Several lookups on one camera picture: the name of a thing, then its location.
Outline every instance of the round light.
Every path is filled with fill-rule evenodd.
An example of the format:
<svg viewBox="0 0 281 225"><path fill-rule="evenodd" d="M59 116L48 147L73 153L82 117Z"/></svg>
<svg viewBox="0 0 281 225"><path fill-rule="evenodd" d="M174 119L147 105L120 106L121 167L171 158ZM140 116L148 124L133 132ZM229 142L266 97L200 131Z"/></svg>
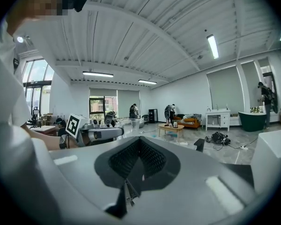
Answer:
<svg viewBox="0 0 281 225"><path fill-rule="evenodd" d="M18 37L17 40L18 40L19 43L24 42L24 39L22 37Z"/></svg>

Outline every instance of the gray concrete floor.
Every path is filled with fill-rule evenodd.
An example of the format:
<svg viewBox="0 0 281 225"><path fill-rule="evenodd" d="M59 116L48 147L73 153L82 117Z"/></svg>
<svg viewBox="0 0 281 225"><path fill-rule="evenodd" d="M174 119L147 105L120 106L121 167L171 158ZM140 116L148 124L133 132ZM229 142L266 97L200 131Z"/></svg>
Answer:
<svg viewBox="0 0 281 225"><path fill-rule="evenodd" d="M221 145L205 142L204 153L222 163L249 165L256 148L258 134L276 130L281 130L281 124L275 123L272 124L268 130L261 130L257 132L246 132L243 131L241 127L231 127L229 132L227 132L227 129L218 130L208 128L208 130L205 131L205 128L198 128L198 130L193 128L184 128L183 135L179 135L179 142L177 142L177 135L175 133L166 132L165 134L163 130L160 131L160 137L158 137L158 123L146 124L143 128L140 128L139 132L145 132L140 134L142 136L153 137L178 146L187 147L189 149L196 149L196 146L193 144L199 138L205 139L205 136L210 137L216 131L220 131L228 135L228 138L231 140L230 146L238 148L241 145L247 145L246 147L248 150L245 151L242 149L234 149L229 146L224 146L221 150L216 151L215 149L220 149Z"/></svg>

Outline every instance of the white dresser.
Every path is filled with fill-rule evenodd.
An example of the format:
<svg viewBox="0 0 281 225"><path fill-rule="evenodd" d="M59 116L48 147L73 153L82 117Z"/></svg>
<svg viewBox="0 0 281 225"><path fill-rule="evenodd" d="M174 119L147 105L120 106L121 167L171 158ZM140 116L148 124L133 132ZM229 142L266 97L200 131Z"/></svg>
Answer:
<svg viewBox="0 0 281 225"><path fill-rule="evenodd" d="M219 124L208 124L208 116L219 116ZM227 128L230 127L230 110L227 109L213 109L210 112L206 112L206 131L207 128Z"/></svg>

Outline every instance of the wooden coffee table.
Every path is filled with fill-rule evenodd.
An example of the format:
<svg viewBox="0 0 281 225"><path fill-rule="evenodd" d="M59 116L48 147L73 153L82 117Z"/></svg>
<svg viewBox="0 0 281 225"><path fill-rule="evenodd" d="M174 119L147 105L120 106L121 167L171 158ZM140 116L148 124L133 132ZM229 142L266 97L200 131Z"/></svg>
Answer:
<svg viewBox="0 0 281 225"><path fill-rule="evenodd" d="M158 136L160 136L160 130L164 130L164 134L165 131L171 131L171 132L175 132L177 133L177 142L179 141L179 132L184 128L183 125L178 125L177 128L174 127L169 127L169 126L165 126L166 124L158 124L159 126L159 134Z"/></svg>

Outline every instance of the person in black shirt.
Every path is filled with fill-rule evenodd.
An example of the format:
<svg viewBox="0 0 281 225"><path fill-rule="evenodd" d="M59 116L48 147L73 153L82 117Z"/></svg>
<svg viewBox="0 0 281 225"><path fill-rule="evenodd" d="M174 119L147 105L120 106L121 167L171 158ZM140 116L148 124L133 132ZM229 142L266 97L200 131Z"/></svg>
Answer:
<svg viewBox="0 0 281 225"><path fill-rule="evenodd" d="M269 129L270 126L270 112L271 112L271 94L268 91L267 87L263 85L262 82L258 83L258 87L261 88L261 95L263 97L262 101L264 102L264 106L266 108L266 129Z"/></svg>
<svg viewBox="0 0 281 225"><path fill-rule="evenodd" d="M64 121L63 119L61 118L57 118L56 119L56 124L58 125L59 127L59 130L58 130L58 137L61 137L62 135L67 135L67 132L66 132L66 121Z"/></svg>

